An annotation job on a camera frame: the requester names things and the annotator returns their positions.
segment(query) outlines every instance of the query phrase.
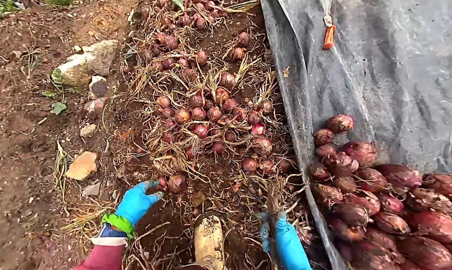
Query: green wristband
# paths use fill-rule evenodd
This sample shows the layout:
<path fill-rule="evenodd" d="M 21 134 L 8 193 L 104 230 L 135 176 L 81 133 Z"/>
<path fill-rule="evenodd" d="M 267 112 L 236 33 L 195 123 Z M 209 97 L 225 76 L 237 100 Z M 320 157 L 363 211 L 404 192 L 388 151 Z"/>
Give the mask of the green wristband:
<path fill-rule="evenodd" d="M 134 228 L 133 225 L 123 217 L 120 217 L 115 214 L 106 214 L 104 215 L 103 219 L 101 220 L 102 223 L 109 223 L 116 228 L 120 229 L 122 232 L 126 233 L 126 236 L 128 239 L 133 239 L 134 237 Z"/>

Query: gray tarp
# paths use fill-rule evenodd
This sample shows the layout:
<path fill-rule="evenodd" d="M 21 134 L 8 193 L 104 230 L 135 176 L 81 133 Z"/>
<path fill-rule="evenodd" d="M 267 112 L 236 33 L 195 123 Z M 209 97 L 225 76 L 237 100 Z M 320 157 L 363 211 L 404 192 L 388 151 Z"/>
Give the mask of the gray tarp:
<path fill-rule="evenodd" d="M 383 160 L 452 173 L 452 0 L 261 4 L 304 181 L 314 156 L 312 133 L 335 114 L 356 120 L 338 142 L 376 141 Z M 335 47 L 323 51 L 329 9 Z M 345 268 L 306 194 L 332 268 Z"/>

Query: muddy boot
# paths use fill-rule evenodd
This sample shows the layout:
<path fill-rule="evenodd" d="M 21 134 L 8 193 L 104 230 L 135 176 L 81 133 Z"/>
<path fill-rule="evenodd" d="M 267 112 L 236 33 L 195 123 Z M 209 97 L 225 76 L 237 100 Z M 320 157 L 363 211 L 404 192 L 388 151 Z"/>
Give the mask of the muddy boot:
<path fill-rule="evenodd" d="M 196 265 L 208 270 L 223 270 L 223 230 L 221 221 L 209 212 L 199 217 L 194 230 Z"/>

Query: blue cuff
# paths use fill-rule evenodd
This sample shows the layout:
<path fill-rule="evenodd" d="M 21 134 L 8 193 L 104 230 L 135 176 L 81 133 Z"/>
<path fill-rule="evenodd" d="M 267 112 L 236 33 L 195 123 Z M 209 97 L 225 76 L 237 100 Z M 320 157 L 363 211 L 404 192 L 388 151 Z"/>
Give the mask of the blue cuff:
<path fill-rule="evenodd" d="M 104 223 L 103 228 L 99 231 L 100 237 L 126 237 L 127 234 L 123 231 L 113 230 L 111 224 Z"/>

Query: gloved hand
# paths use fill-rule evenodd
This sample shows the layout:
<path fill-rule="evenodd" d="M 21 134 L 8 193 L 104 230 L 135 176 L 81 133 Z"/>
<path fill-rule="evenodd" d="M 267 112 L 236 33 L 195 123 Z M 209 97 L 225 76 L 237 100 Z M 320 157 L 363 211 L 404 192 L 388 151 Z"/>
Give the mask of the gloved hand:
<path fill-rule="evenodd" d="M 134 228 L 138 224 L 138 221 L 144 217 L 151 205 L 163 197 L 163 192 L 161 191 L 146 194 L 146 191 L 150 187 L 156 187 L 158 184 L 159 182 L 157 181 L 144 181 L 128 190 L 124 194 L 120 205 L 118 205 L 118 210 L 116 210 L 115 215 L 127 219 Z"/>
<path fill-rule="evenodd" d="M 261 225 L 262 249 L 270 252 L 269 223 L 267 220 Z M 309 260 L 299 241 L 296 229 L 286 221 L 286 213 L 277 214 L 276 221 L 276 253 L 279 261 L 286 270 L 311 270 Z"/>

